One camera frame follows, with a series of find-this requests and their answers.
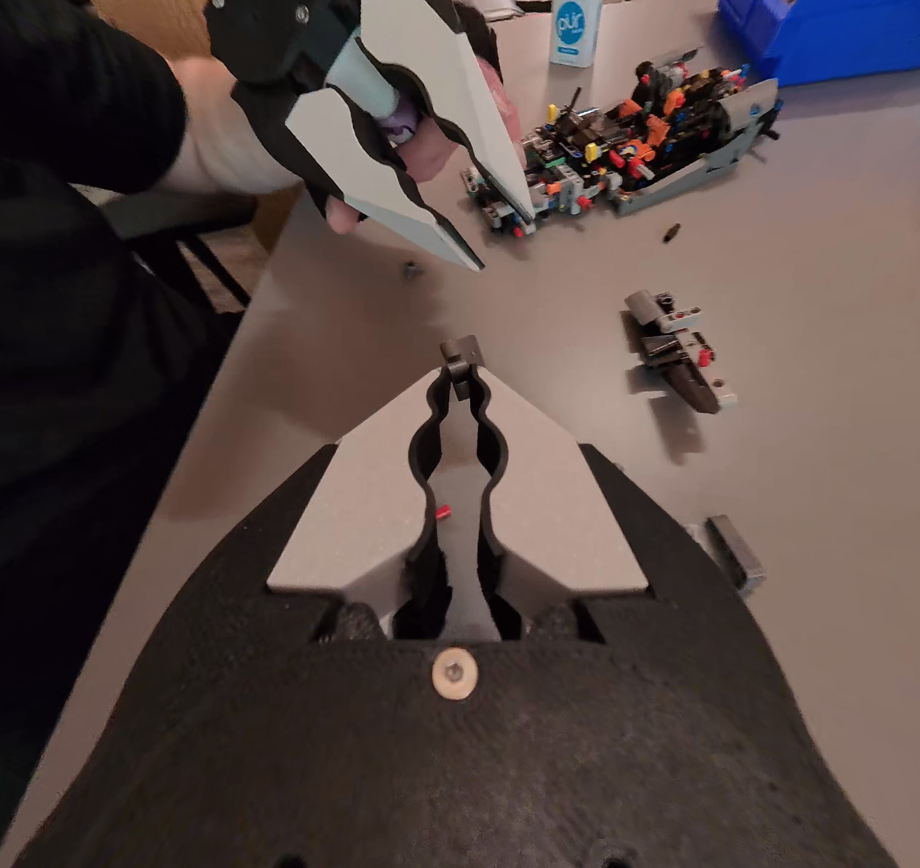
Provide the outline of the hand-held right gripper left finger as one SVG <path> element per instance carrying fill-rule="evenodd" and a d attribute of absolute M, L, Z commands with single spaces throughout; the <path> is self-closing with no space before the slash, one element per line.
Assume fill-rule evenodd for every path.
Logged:
<path fill-rule="evenodd" d="M 268 577 L 274 593 L 362 603 L 400 639 L 443 632 L 452 598 L 429 480 L 451 376 L 431 370 L 339 439 Z"/>

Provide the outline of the white blue gum bottle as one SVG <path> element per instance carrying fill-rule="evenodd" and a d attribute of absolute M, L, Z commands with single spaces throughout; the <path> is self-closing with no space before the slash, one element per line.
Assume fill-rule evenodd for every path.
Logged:
<path fill-rule="evenodd" d="M 603 0 L 552 0 L 549 63 L 588 69 L 593 66 Z"/>

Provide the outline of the person's black clothing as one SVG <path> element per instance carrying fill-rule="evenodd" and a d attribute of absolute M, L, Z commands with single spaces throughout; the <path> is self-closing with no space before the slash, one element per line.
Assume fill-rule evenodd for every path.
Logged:
<path fill-rule="evenodd" d="M 2 800 L 35 770 L 234 326 L 2 160 Z"/>

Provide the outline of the blue plastic bin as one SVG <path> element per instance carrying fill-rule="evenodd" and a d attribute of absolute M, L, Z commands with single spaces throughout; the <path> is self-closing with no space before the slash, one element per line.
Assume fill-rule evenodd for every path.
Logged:
<path fill-rule="evenodd" d="M 919 0 L 719 0 L 718 12 L 783 87 L 919 67 Z"/>

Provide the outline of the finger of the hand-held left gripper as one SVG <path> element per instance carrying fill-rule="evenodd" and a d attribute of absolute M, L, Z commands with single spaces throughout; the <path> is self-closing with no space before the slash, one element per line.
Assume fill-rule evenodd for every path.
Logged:
<path fill-rule="evenodd" d="M 533 223 L 523 166 L 453 0 L 361 0 L 360 42 L 378 69 L 412 82 L 426 114 Z"/>
<path fill-rule="evenodd" d="M 302 94 L 285 125 L 345 204 L 445 262 L 484 268 L 450 221 L 424 202 L 374 119 L 338 89 Z"/>

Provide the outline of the grey black lego subassembly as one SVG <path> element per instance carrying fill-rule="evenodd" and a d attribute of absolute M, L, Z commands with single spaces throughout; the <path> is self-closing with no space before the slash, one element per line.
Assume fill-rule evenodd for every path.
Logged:
<path fill-rule="evenodd" d="M 625 298 L 627 337 L 647 370 L 697 414 L 720 414 L 738 397 L 717 365 L 716 349 L 700 331 L 704 311 L 680 307 L 668 292 L 646 289 Z"/>

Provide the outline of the black chair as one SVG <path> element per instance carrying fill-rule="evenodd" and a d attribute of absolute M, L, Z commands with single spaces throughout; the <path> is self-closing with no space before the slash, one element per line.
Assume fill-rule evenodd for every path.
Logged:
<path fill-rule="evenodd" d="M 183 195 L 149 191 L 118 195 L 98 205 L 115 234 L 140 263 L 193 305 L 216 311 L 188 264 L 187 250 L 236 303 L 247 309 L 250 297 L 220 262 L 203 237 L 249 225 L 258 202 L 247 195 Z"/>

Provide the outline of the dark grey lego beam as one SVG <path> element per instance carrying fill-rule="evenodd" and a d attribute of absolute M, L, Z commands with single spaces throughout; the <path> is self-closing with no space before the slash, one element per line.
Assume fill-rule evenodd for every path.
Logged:
<path fill-rule="evenodd" d="M 748 600 L 765 581 L 763 563 L 730 517 L 707 517 L 706 528 L 724 572 L 740 597 Z"/>

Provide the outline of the dark grey lego connector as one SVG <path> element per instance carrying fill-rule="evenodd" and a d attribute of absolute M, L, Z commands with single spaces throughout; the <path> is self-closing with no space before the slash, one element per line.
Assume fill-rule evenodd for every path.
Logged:
<path fill-rule="evenodd" d="M 483 364 L 477 337 L 467 334 L 459 338 L 444 341 L 440 345 L 443 362 L 447 368 L 457 400 L 469 399 L 469 381 L 472 368 Z"/>

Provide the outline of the lego car chassis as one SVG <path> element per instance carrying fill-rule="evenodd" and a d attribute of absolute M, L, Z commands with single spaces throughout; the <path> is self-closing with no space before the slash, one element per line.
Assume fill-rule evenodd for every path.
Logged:
<path fill-rule="evenodd" d="M 471 204 L 493 233 L 523 238 L 553 214 L 577 217 L 605 199 L 626 217 L 720 181 L 774 130 L 783 101 L 776 79 L 750 68 L 692 72 L 697 48 L 641 62 L 637 84 L 614 107 L 550 104 L 546 123 L 522 139 L 535 210 L 526 225 L 476 167 L 461 172 Z"/>

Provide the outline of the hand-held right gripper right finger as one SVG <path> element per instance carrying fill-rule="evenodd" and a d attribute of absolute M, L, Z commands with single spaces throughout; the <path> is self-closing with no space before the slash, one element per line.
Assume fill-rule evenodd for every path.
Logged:
<path fill-rule="evenodd" d="M 640 596 L 649 581 L 577 440 L 489 369 L 468 378 L 488 472 L 477 575 L 502 640 L 573 600 Z"/>

